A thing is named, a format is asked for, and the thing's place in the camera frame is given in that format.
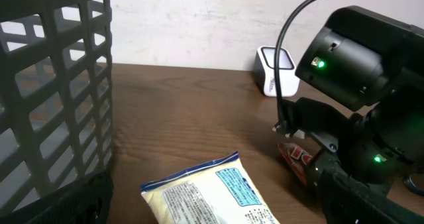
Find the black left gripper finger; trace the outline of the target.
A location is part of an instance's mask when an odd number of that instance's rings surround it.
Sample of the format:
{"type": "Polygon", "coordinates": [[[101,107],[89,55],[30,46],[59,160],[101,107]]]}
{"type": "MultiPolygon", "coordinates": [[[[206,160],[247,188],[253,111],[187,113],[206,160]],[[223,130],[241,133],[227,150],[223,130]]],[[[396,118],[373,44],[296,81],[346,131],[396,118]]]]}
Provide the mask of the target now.
{"type": "Polygon", "coordinates": [[[103,224],[107,222],[113,190],[110,171],[94,171],[3,216],[1,222],[103,224]]]}

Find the orange candy bar wrapper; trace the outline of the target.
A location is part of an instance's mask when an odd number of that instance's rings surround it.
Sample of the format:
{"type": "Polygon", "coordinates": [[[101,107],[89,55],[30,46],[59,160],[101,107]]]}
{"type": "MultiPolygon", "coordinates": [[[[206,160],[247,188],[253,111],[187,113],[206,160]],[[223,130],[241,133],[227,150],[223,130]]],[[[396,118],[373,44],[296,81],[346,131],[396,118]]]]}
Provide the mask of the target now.
{"type": "Polygon", "coordinates": [[[312,155],[295,143],[278,144],[278,150],[300,182],[307,186],[305,168],[312,160],[312,155]]]}

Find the white snack bag blue edges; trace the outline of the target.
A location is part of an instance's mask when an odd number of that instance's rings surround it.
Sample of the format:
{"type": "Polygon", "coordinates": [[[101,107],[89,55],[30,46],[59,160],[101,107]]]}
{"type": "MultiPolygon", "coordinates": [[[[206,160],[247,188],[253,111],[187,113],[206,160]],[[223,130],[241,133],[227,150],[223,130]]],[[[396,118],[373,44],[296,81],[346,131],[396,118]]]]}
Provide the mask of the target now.
{"type": "Polygon", "coordinates": [[[278,224],[237,151],[140,185],[157,222],[278,224]]]}

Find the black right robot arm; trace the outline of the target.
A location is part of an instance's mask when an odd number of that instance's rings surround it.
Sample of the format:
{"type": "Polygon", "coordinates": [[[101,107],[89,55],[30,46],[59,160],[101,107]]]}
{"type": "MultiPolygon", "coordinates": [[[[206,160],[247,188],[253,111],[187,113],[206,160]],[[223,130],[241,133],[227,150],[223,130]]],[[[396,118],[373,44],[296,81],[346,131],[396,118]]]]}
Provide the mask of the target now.
{"type": "Polygon", "coordinates": [[[352,111],[295,103],[295,128],[320,146],[317,173],[334,168],[386,195],[395,176],[422,195],[423,30],[362,7],[336,10],[305,51],[296,76],[352,111]]]}

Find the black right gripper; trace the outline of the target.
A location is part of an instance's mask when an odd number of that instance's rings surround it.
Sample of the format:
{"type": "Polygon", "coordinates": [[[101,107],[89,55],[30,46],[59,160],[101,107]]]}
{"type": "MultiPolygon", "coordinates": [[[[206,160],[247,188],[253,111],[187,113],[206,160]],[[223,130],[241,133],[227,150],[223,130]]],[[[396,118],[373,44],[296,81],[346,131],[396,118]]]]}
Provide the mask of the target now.
{"type": "Polygon", "coordinates": [[[410,173],[414,162],[390,149],[371,119],[349,121],[337,135],[310,135],[321,150],[305,168],[307,186],[317,189],[328,224],[423,224],[423,216],[378,195],[389,192],[396,176],[410,173]]]}

